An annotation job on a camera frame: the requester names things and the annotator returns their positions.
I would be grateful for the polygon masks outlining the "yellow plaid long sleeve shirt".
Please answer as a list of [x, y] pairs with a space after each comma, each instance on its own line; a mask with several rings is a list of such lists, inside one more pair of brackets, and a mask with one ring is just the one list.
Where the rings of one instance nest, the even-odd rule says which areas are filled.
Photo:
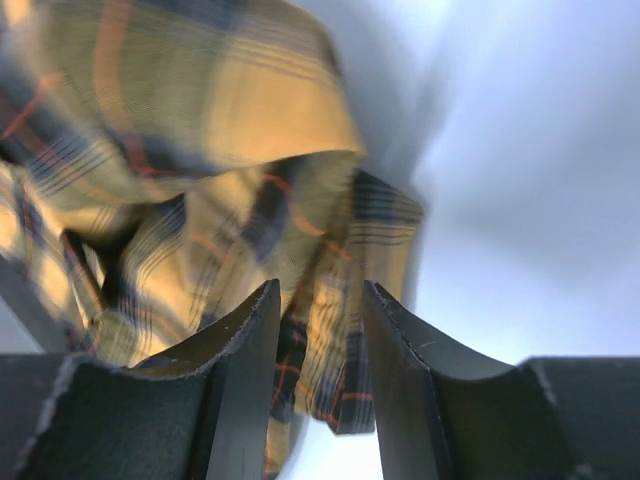
[[72, 350], [132, 366], [281, 286], [263, 475], [294, 414], [374, 429], [363, 284], [418, 203], [367, 174], [330, 40], [285, 1], [5, 1], [1, 253]]

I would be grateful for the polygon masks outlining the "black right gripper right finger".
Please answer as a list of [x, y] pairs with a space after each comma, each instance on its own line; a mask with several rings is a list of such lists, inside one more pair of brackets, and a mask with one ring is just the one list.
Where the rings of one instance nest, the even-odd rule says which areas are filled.
[[635, 479], [635, 357], [490, 358], [366, 282], [362, 316], [387, 479]]

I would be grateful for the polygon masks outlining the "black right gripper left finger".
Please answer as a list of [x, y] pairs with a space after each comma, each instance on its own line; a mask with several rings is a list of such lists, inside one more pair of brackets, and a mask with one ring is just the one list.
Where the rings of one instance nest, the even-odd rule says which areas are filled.
[[5, 479], [258, 479], [280, 286], [135, 368], [80, 353], [1, 358]]

